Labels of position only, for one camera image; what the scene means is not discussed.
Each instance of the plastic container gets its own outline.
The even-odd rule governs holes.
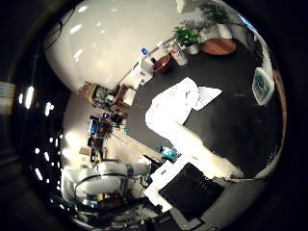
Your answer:
[[[274,91],[272,75],[262,67],[257,67],[252,81],[252,91],[260,106],[266,105]]]
[[[170,43],[169,47],[169,53],[179,65],[187,64],[188,59],[186,58],[181,47],[177,44],[175,40]]]

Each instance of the desk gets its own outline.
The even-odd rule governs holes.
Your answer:
[[[255,60],[235,43],[237,50],[228,56],[188,56],[187,65],[176,66],[168,75],[155,74],[139,86],[127,118],[128,136],[156,151],[162,145],[171,147],[146,126],[144,115],[157,94],[190,77],[198,86],[218,88],[222,94],[202,110],[192,110],[184,126],[211,151],[240,167],[245,177],[254,177],[280,145],[280,104],[275,92],[268,105],[258,106],[251,90]]]

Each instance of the white robotic arm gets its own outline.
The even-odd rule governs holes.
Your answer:
[[[124,177],[144,175],[149,171],[147,164],[123,164],[105,162],[97,169],[64,169],[61,191],[66,201],[74,202],[75,188],[78,196],[86,194],[112,193],[118,191]]]

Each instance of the blue object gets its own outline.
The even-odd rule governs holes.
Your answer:
[[[143,48],[141,49],[141,53],[142,53],[144,56],[146,56],[146,55],[147,55],[147,50],[143,47]]]
[[[170,149],[166,146],[161,146],[160,148],[160,154],[164,157],[166,157],[169,160],[174,161],[175,158],[177,157],[177,152],[176,150]]]
[[[110,117],[110,115],[109,114],[103,114],[103,118],[109,118]]]
[[[97,130],[97,120],[91,119],[91,120],[90,120],[90,126],[89,126],[88,132],[89,132],[90,134],[95,134],[95,133],[96,133],[96,130]]]

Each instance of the cable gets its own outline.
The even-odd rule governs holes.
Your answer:
[[[66,20],[65,22],[62,22],[61,20],[58,20],[58,21],[57,21],[57,23],[59,23],[59,25],[60,25],[60,28],[59,28],[59,29],[57,29],[57,30],[51,32],[49,35],[46,35],[45,38],[50,38],[50,37],[54,36],[57,32],[59,32],[58,35],[56,36],[56,38],[55,38],[52,42],[50,42],[49,45],[47,45],[45,48],[43,48],[43,51],[48,50],[53,44],[56,43],[56,41],[58,40],[58,38],[59,38],[60,35],[61,35],[61,32],[62,32],[63,27],[65,26],[65,24],[67,23],[67,21],[73,16],[73,14],[74,14],[74,12],[75,12],[75,9],[76,9],[76,7],[74,7],[74,8],[72,9],[70,15],[68,16],[68,18],[67,18],[67,20]]]
[[[145,186],[145,185],[143,184],[142,180],[143,180],[143,177],[140,177],[140,178],[139,178],[139,182],[141,183],[141,185],[143,186],[144,189],[147,189],[148,186]]]

